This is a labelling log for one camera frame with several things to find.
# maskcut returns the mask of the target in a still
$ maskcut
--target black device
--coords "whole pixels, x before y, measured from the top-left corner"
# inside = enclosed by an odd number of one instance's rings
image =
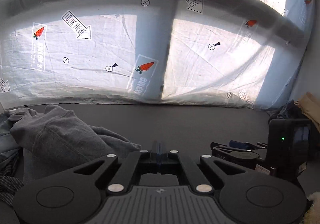
[[[156,173],[178,183],[143,178]],[[300,222],[306,205],[290,182],[211,155],[196,163],[156,141],[126,159],[106,155],[36,180],[13,201],[27,224],[289,224]]]
[[[273,119],[267,144],[212,142],[212,155],[296,183],[307,166],[310,128],[309,119]]]

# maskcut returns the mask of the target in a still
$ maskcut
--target carrot print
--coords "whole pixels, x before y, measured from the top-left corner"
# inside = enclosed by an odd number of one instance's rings
[[[257,22],[258,22],[258,21],[256,21],[256,20],[249,20],[249,21],[246,21],[246,22],[244,23],[244,25],[246,25],[247,28],[249,29],[249,26],[252,27],[252,26],[254,26]]]
[[[139,71],[140,74],[142,74],[143,71],[147,71],[148,69],[150,69],[153,64],[155,64],[155,63],[154,62],[149,62],[149,63],[143,64],[141,66],[138,66],[136,71]]]
[[[44,27],[42,27],[41,29],[39,29],[38,31],[36,31],[36,33],[34,33],[33,38],[38,39],[38,37],[40,37],[40,36],[41,36],[41,34],[42,34],[43,30],[44,30]]]

